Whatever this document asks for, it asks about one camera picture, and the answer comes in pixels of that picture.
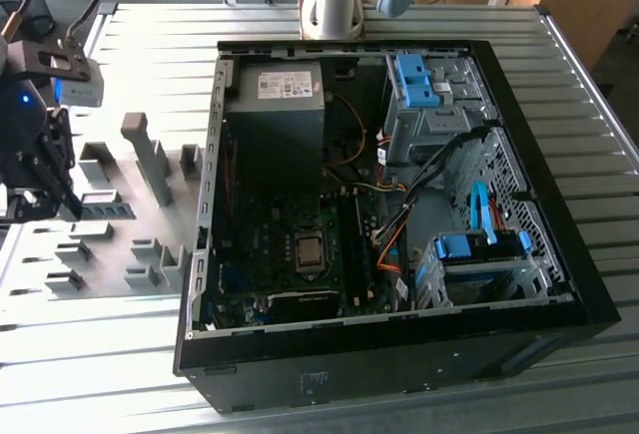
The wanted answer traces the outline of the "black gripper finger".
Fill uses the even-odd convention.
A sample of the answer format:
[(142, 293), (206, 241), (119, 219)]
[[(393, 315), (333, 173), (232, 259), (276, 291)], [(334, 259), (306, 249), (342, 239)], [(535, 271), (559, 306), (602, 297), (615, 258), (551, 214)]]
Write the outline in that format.
[(57, 215), (61, 204), (61, 191), (37, 192), (30, 201), (26, 190), (7, 189), (7, 207), (1, 216), (6, 223), (26, 223), (53, 218)]
[(69, 111), (47, 110), (44, 127), (30, 155), (38, 204), (55, 215), (63, 208), (63, 218), (80, 220), (83, 207), (74, 194), (70, 171), (75, 167)]

